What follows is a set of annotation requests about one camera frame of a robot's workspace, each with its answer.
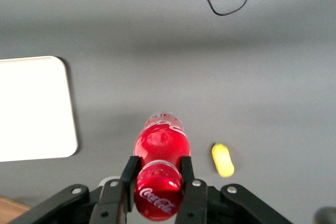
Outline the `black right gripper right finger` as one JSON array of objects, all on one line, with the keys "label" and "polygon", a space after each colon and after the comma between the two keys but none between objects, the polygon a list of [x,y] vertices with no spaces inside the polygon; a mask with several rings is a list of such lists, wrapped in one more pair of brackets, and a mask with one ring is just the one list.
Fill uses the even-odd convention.
[{"label": "black right gripper right finger", "polygon": [[183,197],[175,223],[207,223],[207,185],[194,176],[190,156],[181,158]]}]

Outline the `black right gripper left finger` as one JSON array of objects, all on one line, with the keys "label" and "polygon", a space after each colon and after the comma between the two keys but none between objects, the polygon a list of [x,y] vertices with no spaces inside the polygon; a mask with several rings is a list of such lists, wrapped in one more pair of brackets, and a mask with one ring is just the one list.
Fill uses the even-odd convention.
[{"label": "black right gripper left finger", "polygon": [[134,206],[134,189],[140,172],[140,158],[129,158],[120,178],[106,180],[95,204],[91,223],[126,223]]}]

